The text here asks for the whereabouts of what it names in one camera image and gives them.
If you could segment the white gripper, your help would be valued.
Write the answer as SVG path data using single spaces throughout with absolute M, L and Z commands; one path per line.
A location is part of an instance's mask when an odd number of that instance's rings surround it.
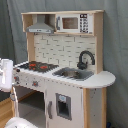
M 12 89 L 13 61 L 9 59 L 0 60 L 0 90 L 10 92 Z

